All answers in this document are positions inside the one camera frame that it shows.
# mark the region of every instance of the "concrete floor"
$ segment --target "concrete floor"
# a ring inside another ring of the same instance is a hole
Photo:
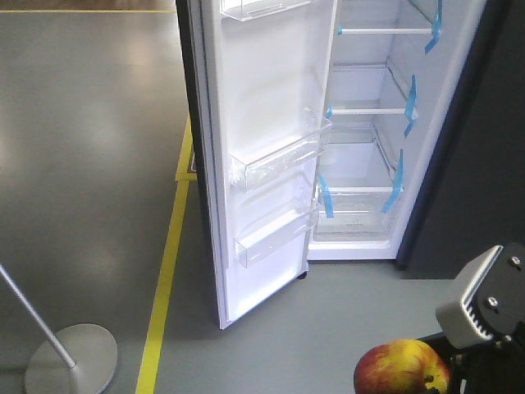
[[[176,16],[0,14],[0,261],[56,330],[108,328],[138,377],[186,119]],[[362,353],[439,330],[447,281],[318,264],[224,332],[192,183],[157,394],[348,393]],[[0,392],[43,341],[0,284]]]
[[[0,261],[55,330],[109,329],[135,390],[187,118],[174,14],[0,14]],[[0,283],[0,392],[43,337]]]

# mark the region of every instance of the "stand base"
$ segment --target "stand base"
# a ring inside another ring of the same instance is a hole
[[[69,369],[49,342],[31,357],[25,371],[27,394],[100,394],[116,370],[116,342],[105,328],[77,324],[56,333],[76,361]]]

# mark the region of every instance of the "glass shelf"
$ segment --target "glass shelf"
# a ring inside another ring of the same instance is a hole
[[[311,2],[312,0],[221,0],[221,10],[223,15],[244,22]]]
[[[406,116],[410,87],[396,79],[398,75],[385,65],[335,66],[326,116]]]
[[[244,158],[231,155],[231,184],[243,191],[253,190],[319,156],[330,138],[331,122],[322,117],[319,125],[317,119],[310,114],[306,136],[270,153],[258,152]]]
[[[432,34],[432,23],[409,1],[347,0],[338,34]]]
[[[315,226],[318,209],[315,200],[295,199],[270,217],[259,219],[235,238],[237,260],[248,268],[304,234]]]

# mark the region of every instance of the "stand pole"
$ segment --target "stand pole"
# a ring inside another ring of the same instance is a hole
[[[48,339],[49,343],[53,347],[53,349],[60,355],[60,358],[64,360],[68,368],[74,368],[76,365],[76,362],[73,360],[73,358],[67,353],[67,350],[64,348],[62,343],[55,337],[53,332],[49,329],[48,325],[42,320],[40,315],[37,313],[36,310],[34,310],[33,305],[25,298],[24,293],[20,290],[20,288],[16,285],[16,283],[12,280],[12,278],[7,273],[6,269],[3,267],[3,265],[0,264],[0,275],[3,277],[4,281],[6,281],[7,285],[13,290],[13,292],[16,295],[16,298],[25,306],[33,320],[39,325],[40,329],[42,330],[43,334]]]
[[[0,277],[48,339],[31,357],[24,376],[25,392],[101,394],[116,370],[117,347],[113,335],[89,323],[64,328],[55,335],[1,264]]]

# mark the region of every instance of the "apple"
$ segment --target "apple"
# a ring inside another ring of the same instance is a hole
[[[398,339],[369,350],[354,370],[355,394],[445,394],[449,369],[427,343]]]

